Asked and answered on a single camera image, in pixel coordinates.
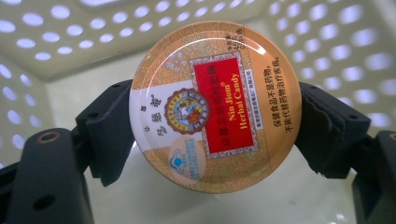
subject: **logo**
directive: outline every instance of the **logo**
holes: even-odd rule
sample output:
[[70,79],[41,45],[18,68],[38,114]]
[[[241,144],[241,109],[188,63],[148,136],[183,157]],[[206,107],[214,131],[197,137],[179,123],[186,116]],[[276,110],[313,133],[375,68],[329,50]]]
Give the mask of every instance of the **logo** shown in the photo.
[[168,98],[165,117],[175,132],[194,134],[206,125],[209,105],[206,98],[195,89],[181,89]]

